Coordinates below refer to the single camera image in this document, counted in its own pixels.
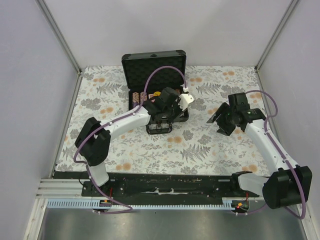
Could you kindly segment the black poker set case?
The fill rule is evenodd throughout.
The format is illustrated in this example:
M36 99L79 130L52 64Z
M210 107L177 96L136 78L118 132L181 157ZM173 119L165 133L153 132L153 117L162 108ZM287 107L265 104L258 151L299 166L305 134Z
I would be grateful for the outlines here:
M184 93L184 80L187 55L184 50L169 50L144 53L128 53L122 56L121 63L128 92L128 109L133 109L133 93L149 94L161 92L170 87Z

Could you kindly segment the yellow big blind button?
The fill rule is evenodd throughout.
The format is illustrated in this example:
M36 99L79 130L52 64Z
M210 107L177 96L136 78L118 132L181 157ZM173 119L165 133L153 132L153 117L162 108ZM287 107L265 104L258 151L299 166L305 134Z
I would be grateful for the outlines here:
M161 95L161 92L160 92L160 91L156 91L156 92L153 93L153 96L154 96L154 97L158 97L158 96L160 96L160 95Z

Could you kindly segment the aluminium front rail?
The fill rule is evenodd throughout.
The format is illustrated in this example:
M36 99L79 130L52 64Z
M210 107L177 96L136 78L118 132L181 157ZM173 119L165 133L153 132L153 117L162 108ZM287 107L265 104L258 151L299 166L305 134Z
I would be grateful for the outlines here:
M37 199L79 199L83 186L76 179L42 179Z

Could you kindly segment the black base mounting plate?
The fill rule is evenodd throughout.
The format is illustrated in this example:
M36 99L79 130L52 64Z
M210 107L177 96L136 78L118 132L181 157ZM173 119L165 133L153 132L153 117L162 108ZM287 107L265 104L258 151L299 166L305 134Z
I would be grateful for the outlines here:
M236 186L230 175L177 175L110 172L99 188L110 197L135 197L141 194L193 194L218 198L246 198L258 195Z

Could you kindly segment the aluminium frame post right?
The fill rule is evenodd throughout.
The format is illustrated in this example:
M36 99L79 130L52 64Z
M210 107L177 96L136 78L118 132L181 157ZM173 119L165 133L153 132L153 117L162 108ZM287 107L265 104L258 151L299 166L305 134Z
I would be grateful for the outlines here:
M271 38L269 39L265 49L263 50L262 55L260 56L257 64L254 67L257 73L260 71L261 67L263 66L264 62L269 56L271 50L273 49L273 46L275 45L276 41L280 37L283 29L285 28L287 22L289 21L291 15L293 14L294 10L296 9L299 3L300 3L300 0L291 0L289 2L289 5L287 6L273 34L271 35Z

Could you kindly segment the floral patterned table mat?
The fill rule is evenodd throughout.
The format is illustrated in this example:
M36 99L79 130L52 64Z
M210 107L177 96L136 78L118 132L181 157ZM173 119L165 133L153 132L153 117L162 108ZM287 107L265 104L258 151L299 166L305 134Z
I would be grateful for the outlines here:
M144 127L131 129L114 139L105 166L109 172L231 175L251 171L269 174L266 163L250 138L237 128L230 136L217 133L207 120L228 95L247 92L252 108L264 109L259 81L252 66L187 66L185 77L195 97L186 122L173 124L168 134L150 135ZM75 140L85 121L114 119L129 108L129 90L122 67L89 66L82 81L55 170L83 172L81 156L75 156Z

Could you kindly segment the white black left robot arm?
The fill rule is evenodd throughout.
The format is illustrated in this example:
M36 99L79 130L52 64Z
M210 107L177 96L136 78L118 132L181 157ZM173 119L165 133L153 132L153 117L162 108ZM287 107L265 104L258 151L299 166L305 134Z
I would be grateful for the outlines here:
M147 126L152 121L158 123L165 118L172 123L194 100L189 92L178 94L176 90L166 87L159 96L152 97L115 119L104 123L94 117L87 119L75 141L77 151L74 161L77 161L77 155L84 157L87 172L94 182L93 191L101 197L110 192L105 159L112 140L129 130Z

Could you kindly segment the poker chip row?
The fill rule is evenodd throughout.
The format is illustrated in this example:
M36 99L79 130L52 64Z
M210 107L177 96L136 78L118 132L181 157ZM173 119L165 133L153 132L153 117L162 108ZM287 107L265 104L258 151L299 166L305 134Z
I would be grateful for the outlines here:
M140 94L138 92L134 92L132 94L132 107L135 108L140 105Z
M148 100L148 95L146 92L141 92L140 93L140 103L143 104L145 101Z

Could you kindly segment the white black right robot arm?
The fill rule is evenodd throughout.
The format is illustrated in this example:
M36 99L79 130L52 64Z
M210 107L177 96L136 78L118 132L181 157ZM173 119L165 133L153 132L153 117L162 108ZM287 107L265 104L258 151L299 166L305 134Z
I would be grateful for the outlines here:
M271 209L301 204L306 206L312 181L312 171L299 164L285 151L268 127L268 117L259 108L251 108L246 93L228 96L207 121L218 125L217 132L230 136L240 128L255 144L267 165L269 177L251 171L237 172L229 191L235 197L246 191L264 198Z

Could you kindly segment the leftmost poker chip row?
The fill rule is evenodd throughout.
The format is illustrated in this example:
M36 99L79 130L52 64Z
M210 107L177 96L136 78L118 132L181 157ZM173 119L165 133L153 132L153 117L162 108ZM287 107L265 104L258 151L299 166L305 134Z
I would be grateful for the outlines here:
M140 105L140 94L138 92L134 92L132 94L132 107L135 108Z

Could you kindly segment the aluminium frame post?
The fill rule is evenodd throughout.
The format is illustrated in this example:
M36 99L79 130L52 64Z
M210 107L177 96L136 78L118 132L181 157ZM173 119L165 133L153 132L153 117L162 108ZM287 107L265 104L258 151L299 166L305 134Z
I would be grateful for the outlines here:
M60 30L53 14L51 13L47 3L45 0L35 0L38 7L40 8L41 12L43 13L46 21L48 22L51 30L53 31L55 37L57 38L62 50L64 51L65 55L67 56L68 60L70 61L72 67L77 72L78 75L82 73L82 68L80 67L78 61L76 60L72 50L67 43L62 31Z
M261 67L263 66L264 62L269 56L271 50L273 49L273 46L275 45L276 41L280 37L283 29L285 28L287 22L289 21L291 15L293 14L294 10L296 9L299 3L300 3L300 0L291 0L289 2L289 5L287 6L273 34L271 35L271 38L269 39L265 49L263 50L262 55L260 56L257 64L254 67L257 73L260 71Z

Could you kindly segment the aluminium frame post left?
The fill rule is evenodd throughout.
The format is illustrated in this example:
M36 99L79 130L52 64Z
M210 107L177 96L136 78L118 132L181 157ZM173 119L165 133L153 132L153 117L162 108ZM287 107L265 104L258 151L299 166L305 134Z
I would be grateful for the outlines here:
M72 50L67 43L62 31L60 30L53 14L51 13L47 3L45 0L35 0L38 7L40 8L41 12L43 13L46 21L48 22L51 30L53 31L55 37L57 38L62 50L64 51L65 55L67 56L68 60L70 61L72 67L77 72L78 75L82 73L82 68L80 67L78 61L76 60Z

